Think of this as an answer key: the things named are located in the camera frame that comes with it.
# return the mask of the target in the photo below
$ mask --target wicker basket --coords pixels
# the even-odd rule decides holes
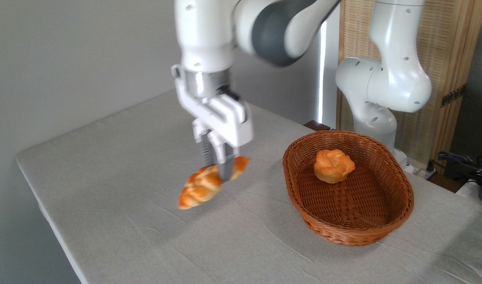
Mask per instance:
[[[355,162],[346,180],[333,185],[316,178],[313,164],[322,149],[340,149]],[[336,244],[375,243],[407,220],[414,194],[390,151],[376,140],[349,131],[318,131],[299,138],[283,157],[290,200],[307,226]]]

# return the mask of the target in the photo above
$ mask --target croissant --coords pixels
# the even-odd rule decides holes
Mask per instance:
[[[248,165],[248,157],[234,158],[234,167],[230,180],[239,177]],[[179,209],[190,209],[211,200],[221,189],[218,166],[203,167],[192,174],[178,197]]]
[[[318,179],[337,183],[347,178],[355,163],[339,149],[322,150],[316,155],[315,175]]]

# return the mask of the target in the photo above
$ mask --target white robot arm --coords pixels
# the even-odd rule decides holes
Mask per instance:
[[[234,64],[234,48],[239,47],[276,66],[289,66],[309,49],[321,24],[339,2],[175,0],[176,30],[182,51],[181,65],[172,68],[178,99],[181,106],[196,118],[193,122],[194,137],[202,145],[206,165],[218,164],[223,181],[232,174],[232,161],[239,155],[239,147],[253,137],[249,107],[231,89],[230,68]],[[374,8],[371,25],[371,31],[377,31],[373,40],[380,47],[383,61],[360,58],[345,60],[341,64],[344,66],[342,71],[338,73],[338,84],[341,83],[340,87],[344,88],[345,93],[356,96],[349,96],[349,101],[374,103],[369,103],[368,108],[359,109],[359,113],[378,111],[374,109],[379,108],[377,104],[395,110],[416,111],[428,100],[426,95],[417,90],[427,89],[427,86],[420,87],[418,81],[426,75],[415,51],[415,34],[421,11],[416,11],[418,6],[407,8],[415,9],[417,19],[410,20],[407,25],[415,24],[415,28],[409,29],[408,35],[400,34],[408,27],[403,22],[393,25],[397,22],[393,17],[398,16],[394,12],[400,11],[389,9],[386,5],[397,6],[414,1],[383,2],[385,6],[376,3],[384,8]],[[399,63],[395,60],[398,54],[408,59]],[[394,85],[393,78],[395,82],[406,83]],[[352,79],[357,81],[355,87],[346,90],[349,88],[348,81]]]
[[[172,68],[181,106],[196,119],[206,165],[230,179],[252,140],[249,107],[231,90],[234,47],[277,66],[296,62],[340,0],[175,0],[181,65]]]
[[[354,130],[383,143],[404,169],[407,157],[395,149],[397,122],[390,110],[416,112],[432,92],[416,52],[423,4],[424,0],[376,0],[369,35],[381,60],[348,57],[336,73],[337,86],[353,113]]]

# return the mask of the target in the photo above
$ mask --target black cable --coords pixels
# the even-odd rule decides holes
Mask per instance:
[[[450,172],[453,172],[453,173],[455,173],[455,174],[457,174],[457,175],[465,176],[466,178],[473,179],[473,180],[478,180],[478,181],[482,182],[482,176],[472,176],[472,175],[470,175],[470,174],[466,174],[466,173],[462,173],[462,172],[457,172],[457,171],[455,171],[455,170],[453,170],[453,169],[450,169],[449,167],[446,167],[446,166],[443,166],[443,165],[437,163],[437,162],[434,161],[434,160],[430,160],[430,161],[431,161],[434,165],[439,166],[439,167],[441,167],[441,168],[443,168],[443,169],[446,169],[446,170],[448,170],[448,171],[450,171]]]

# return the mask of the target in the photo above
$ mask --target table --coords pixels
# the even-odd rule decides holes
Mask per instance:
[[[201,166],[170,92],[17,156],[82,283],[482,283],[482,206],[416,176],[410,218],[375,244],[321,239],[290,203],[286,147],[311,130],[252,106],[246,172],[176,208]]]

